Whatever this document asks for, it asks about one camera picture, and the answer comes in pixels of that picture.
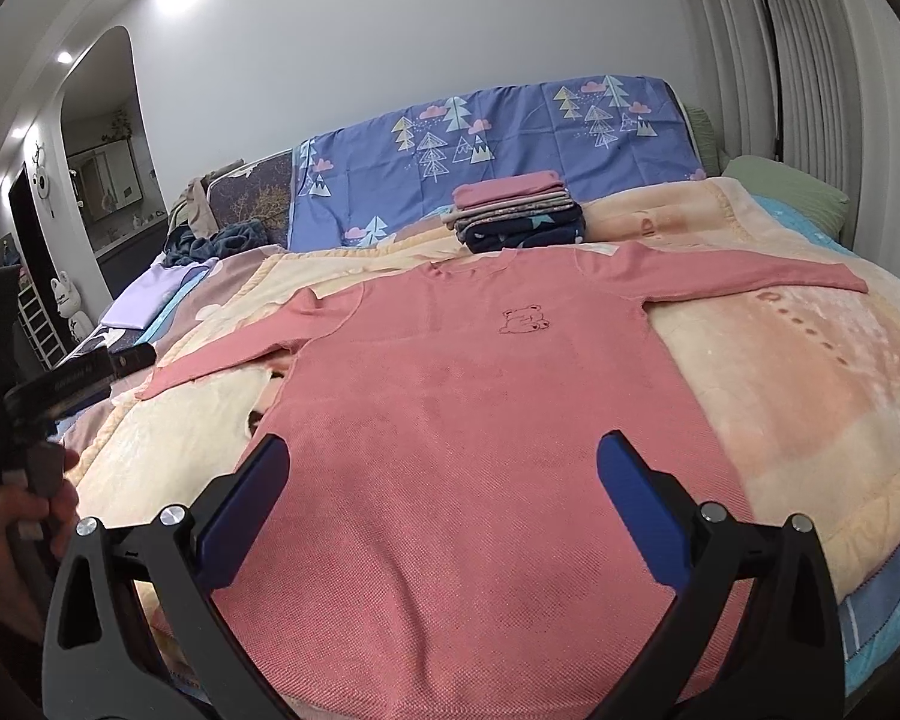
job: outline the crumpled clothes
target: crumpled clothes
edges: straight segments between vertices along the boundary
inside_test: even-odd
[[[264,247],[268,242],[266,229],[258,218],[228,224],[208,238],[198,238],[189,225],[183,224],[167,238],[163,247],[166,256],[162,264],[170,268],[202,263],[214,257],[223,260],[242,251]]]

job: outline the white figurine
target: white figurine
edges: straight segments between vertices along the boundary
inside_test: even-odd
[[[85,340],[93,331],[94,324],[90,317],[80,310],[80,293],[70,280],[66,271],[60,271],[60,278],[50,279],[50,288],[56,298],[56,309],[60,316],[70,324],[70,334],[77,343]]]

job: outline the bear embroidery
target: bear embroidery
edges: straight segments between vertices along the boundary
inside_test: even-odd
[[[513,311],[505,311],[506,323],[500,333],[533,333],[535,330],[546,330],[550,323],[543,319],[539,306],[527,306]]]

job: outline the wall decoration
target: wall decoration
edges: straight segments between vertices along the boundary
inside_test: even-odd
[[[36,143],[34,156],[31,159],[34,161],[34,177],[32,177],[31,181],[34,182],[36,194],[39,199],[47,204],[50,218],[56,218],[53,214],[53,204],[50,203],[50,177],[47,175],[47,169],[44,167],[44,163],[47,161],[47,153],[43,143]]]

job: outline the pillow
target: pillow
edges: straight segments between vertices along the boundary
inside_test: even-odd
[[[220,228],[259,218],[268,242],[287,245],[293,151],[292,148],[244,165],[210,184],[207,202]]]
[[[700,155],[700,162],[707,178],[713,178],[721,173],[720,148],[717,146],[717,133],[713,129],[710,117],[703,108],[696,105],[684,105],[687,114],[687,124],[693,132],[694,143]]]
[[[847,221],[847,196],[795,167],[747,154],[731,159],[724,175],[736,178],[750,194],[785,202],[833,239]]]

